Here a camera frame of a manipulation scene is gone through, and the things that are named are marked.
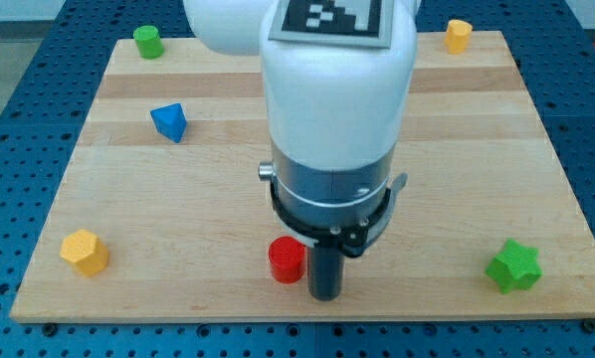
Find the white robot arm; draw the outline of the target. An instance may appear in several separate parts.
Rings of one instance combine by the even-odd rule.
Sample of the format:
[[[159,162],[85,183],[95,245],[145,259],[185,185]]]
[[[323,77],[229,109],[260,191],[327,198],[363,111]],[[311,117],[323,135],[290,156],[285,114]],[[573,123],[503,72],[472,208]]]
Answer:
[[[417,52],[403,0],[185,0],[210,50],[259,56],[272,160],[259,169],[285,227],[358,257],[388,225],[404,177],[390,162]]]

